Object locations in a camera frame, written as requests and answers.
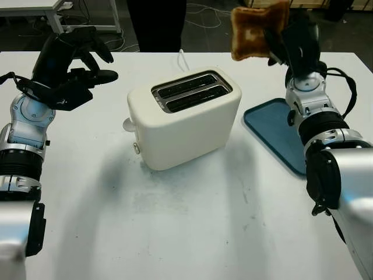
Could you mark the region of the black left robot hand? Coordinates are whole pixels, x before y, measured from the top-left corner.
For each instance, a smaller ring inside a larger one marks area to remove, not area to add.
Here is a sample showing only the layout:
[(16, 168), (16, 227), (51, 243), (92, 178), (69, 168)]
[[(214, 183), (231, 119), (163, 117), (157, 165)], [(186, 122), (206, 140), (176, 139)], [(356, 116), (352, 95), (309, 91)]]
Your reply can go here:
[(51, 34), (43, 45), (33, 69), (32, 81), (49, 88), (63, 83), (73, 60), (81, 60), (95, 74), (100, 70), (90, 51), (106, 63), (114, 62), (109, 48), (94, 26), (79, 27), (69, 33)]

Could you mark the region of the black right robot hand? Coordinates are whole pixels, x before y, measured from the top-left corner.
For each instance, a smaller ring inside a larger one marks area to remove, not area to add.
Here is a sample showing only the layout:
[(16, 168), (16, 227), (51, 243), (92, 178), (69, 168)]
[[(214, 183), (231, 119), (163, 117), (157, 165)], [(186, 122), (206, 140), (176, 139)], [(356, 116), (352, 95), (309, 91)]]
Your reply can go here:
[(288, 24), (279, 33), (266, 28), (264, 38), (269, 46), (269, 66), (286, 64), (295, 76), (307, 75), (317, 68), (319, 29), (306, 11), (290, 13)]

